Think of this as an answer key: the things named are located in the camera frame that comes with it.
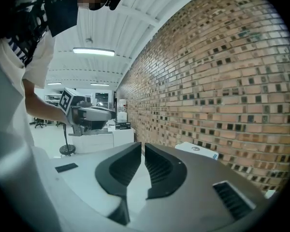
floor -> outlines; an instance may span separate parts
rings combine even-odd
[[[44,149],[50,158],[60,158],[59,148],[65,145],[63,127],[56,127],[54,124],[48,124],[46,127],[37,127],[30,125],[35,146]],[[67,127],[67,141],[72,143],[72,127]],[[145,167],[145,158],[141,156],[141,165],[135,173],[127,188],[127,202],[130,220],[132,221],[146,204],[147,190],[151,188],[150,177]]]

ceiling light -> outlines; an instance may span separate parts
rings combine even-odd
[[[91,83],[93,86],[109,86],[108,84]]]
[[[62,83],[48,83],[48,85],[60,85]]]
[[[87,53],[87,54],[98,54],[98,55],[107,55],[107,56],[114,56],[115,52],[112,50],[104,50],[98,48],[81,48],[75,47],[73,48],[74,53]]]

